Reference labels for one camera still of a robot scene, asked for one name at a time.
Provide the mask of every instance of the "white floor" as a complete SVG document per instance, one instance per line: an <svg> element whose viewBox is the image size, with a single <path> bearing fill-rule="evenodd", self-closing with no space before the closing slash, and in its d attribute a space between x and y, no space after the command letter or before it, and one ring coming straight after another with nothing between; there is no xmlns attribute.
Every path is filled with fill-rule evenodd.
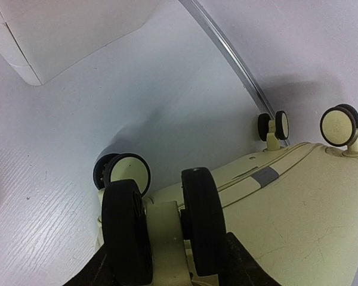
<svg viewBox="0 0 358 286"><path fill-rule="evenodd" d="M86 264L110 142L150 163L154 190L262 149L258 113L176 1L38 88L0 56L0 286L62 285Z"/></svg>

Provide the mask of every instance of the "white wall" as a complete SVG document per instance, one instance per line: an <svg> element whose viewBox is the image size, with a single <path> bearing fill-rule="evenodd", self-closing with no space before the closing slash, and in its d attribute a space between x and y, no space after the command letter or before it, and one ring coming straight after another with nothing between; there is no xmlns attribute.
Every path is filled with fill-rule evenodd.
<svg viewBox="0 0 358 286"><path fill-rule="evenodd" d="M358 1L199 0L251 69L291 142L322 141L318 122L341 102L358 109Z"/></svg>
<svg viewBox="0 0 358 286"><path fill-rule="evenodd" d="M0 286L60 286L94 251L94 162L139 153L152 189L263 147L259 113L177 1L38 88L0 56Z"/></svg>

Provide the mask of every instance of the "scratch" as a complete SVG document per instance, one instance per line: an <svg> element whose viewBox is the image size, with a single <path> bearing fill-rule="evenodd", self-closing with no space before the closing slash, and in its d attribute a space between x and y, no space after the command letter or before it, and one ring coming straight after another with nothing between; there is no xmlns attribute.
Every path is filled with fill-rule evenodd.
<svg viewBox="0 0 358 286"><path fill-rule="evenodd" d="M329 234L331 234L332 229L343 228L343 227L344 227L343 225L332 226L331 228L327 228L325 233L328 234L329 232Z"/></svg>
<svg viewBox="0 0 358 286"><path fill-rule="evenodd" d="M278 185L279 183L281 183L287 176L289 176L289 174L287 174L287 173L285 173L284 175L280 176L279 179L277 179L277 180L275 180L273 182L272 187L274 187L274 186Z"/></svg>
<svg viewBox="0 0 358 286"><path fill-rule="evenodd" d="M326 230L326 234L322 235L321 237L317 237L317 240L314 243L320 243L321 240L323 240L326 236L328 236L328 230Z"/></svg>
<svg viewBox="0 0 358 286"><path fill-rule="evenodd" d="M98 272L97 272L96 275L94 276L94 279L93 279L94 282L95 282L95 280L97 280L98 274L99 274L99 273L101 272L101 270L102 270L102 267L103 267L103 264L105 263L106 257L107 257L107 254L105 254L105 256L103 257L103 260L102 260L102 262L101 262L101 265L100 265L100 267L98 268Z"/></svg>
<svg viewBox="0 0 358 286"><path fill-rule="evenodd" d="M241 177L244 177L246 174L248 174L248 173L250 173L250 172L252 172L252 171L254 171L254 170L256 170L256 169L258 169L258 166L255 166L255 167L253 167L251 170L248 170L248 171L246 171L246 172L244 172L244 173L242 173L242 174L237 175L236 177L232 178L232 180L235 180L235 179L239 179L239 178L241 178Z"/></svg>
<svg viewBox="0 0 358 286"><path fill-rule="evenodd" d="M258 260L258 259L262 259L265 255L268 255L268 254L270 254L270 253L273 253L273 252L275 252L275 251L278 251L278 250L280 250L280 249L283 249L283 248L285 248L286 246L281 246L281 247L278 247L278 248L275 248L274 250L271 250L271 251L269 251L269 252L267 252L267 253L264 253L263 255L260 255L259 257L257 257L256 259Z"/></svg>
<svg viewBox="0 0 358 286"><path fill-rule="evenodd" d="M325 258L324 258L323 254L322 254L320 245L318 245L318 250L320 251L320 254L321 254L321 257L322 257L323 262L326 263L326 262L325 262Z"/></svg>
<svg viewBox="0 0 358 286"><path fill-rule="evenodd" d="M273 262L272 262L272 266L270 267L270 270L272 270L274 268L274 264L276 263L277 257L274 257Z"/></svg>
<svg viewBox="0 0 358 286"><path fill-rule="evenodd" d="M316 248L317 248L317 245L315 246L315 248L312 249L311 252L309 252L308 255L306 255L306 256L303 258L303 260L305 260L306 258L308 258L308 257L316 250Z"/></svg>
<svg viewBox="0 0 358 286"><path fill-rule="evenodd" d="M280 233L280 231L277 229L276 224L274 223L274 221L272 221L272 220L270 219L270 217L268 217L268 221L270 221L270 222L272 223L272 225L273 225L273 227L274 227L274 230L277 232L278 235L280 235L282 241L286 244L287 242L286 242L286 240L284 239L284 236L283 236L283 235Z"/></svg>
<svg viewBox="0 0 358 286"><path fill-rule="evenodd" d="M254 286L255 284L253 283L253 281L252 281L251 277L249 276L248 272L246 271L246 269L244 269L244 272L245 272L246 276L248 277L251 285Z"/></svg>
<svg viewBox="0 0 358 286"><path fill-rule="evenodd" d="M281 14L282 16L284 16L283 13L282 13L282 11L280 10L279 6L276 4L276 0L272 0L272 2L273 2L273 4L274 4L274 6L276 6L278 12L280 12L280 14Z"/></svg>

